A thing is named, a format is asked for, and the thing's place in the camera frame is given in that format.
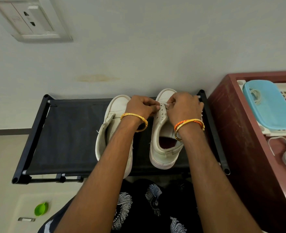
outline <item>person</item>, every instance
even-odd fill
[[[126,113],[147,119],[159,105],[149,97],[133,96]],[[174,126],[201,119],[203,106],[197,96],[175,93],[168,100],[167,114]],[[262,232],[220,168],[198,123],[187,123],[178,131],[189,160],[191,188],[180,185],[165,195],[167,189],[149,180],[132,184],[123,180],[129,147],[141,123],[136,116],[122,118],[77,195],[39,232]]]

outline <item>blue plastic container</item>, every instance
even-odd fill
[[[258,105],[254,102],[254,94],[250,93],[252,89],[260,92]],[[269,130],[286,130],[286,101],[274,83],[252,80],[244,84],[242,91],[256,120],[262,126]]]

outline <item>bangle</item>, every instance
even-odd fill
[[[189,122],[195,122],[195,123],[199,123],[200,125],[200,128],[204,131],[205,130],[205,125],[203,124],[203,121],[201,121],[200,119],[188,119],[188,120],[183,120],[179,123],[177,123],[175,126],[174,126],[174,130],[175,130],[175,139],[177,141],[182,141],[182,139],[180,139],[179,137],[177,137],[177,132],[179,131],[179,129],[189,123]]]
[[[127,115],[133,115],[133,116],[136,116],[136,117],[138,117],[138,118],[142,119],[142,120],[145,122],[145,128],[143,128],[143,129],[141,129],[141,130],[136,130],[136,132],[142,132],[142,131],[144,131],[144,130],[147,128],[148,121],[147,121],[145,118],[143,118],[142,116],[138,115],[138,114],[133,114],[133,113],[123,113],[123,114],[122,114],[122,116],[120,116],[120,120],[121,120],[123,117],[127,116]]]

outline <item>forearm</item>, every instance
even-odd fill
[[[110,232],[137,120],[122,119],[55,233]]]
[[[205,233],[262,232],[215,159],[196,123],[180,128]]]

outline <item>white sneaker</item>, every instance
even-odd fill
[[[183,143],[175,139],[174,128],[164,105],[174,93],[176,91],[173,89],[164,89],[156,98],[160,103],[160,110],[154,115],[149,159],[156,168],[160,169],[171,168],[183,148]]]
[[[131,98],[129,96],[119,95],[112,99],[112,101],[109,103],[104,116],[104,122],[101,125],[97,140],[95,142],[95,156],[97,157],[98,161],[109,143],[109,140],[116,131],[120,123],[120,117],[125,112],[127,103],[130,99]],[[124,178],[129,175],[132,168],[132,145],[133,139],[129,150],[129,157]]]

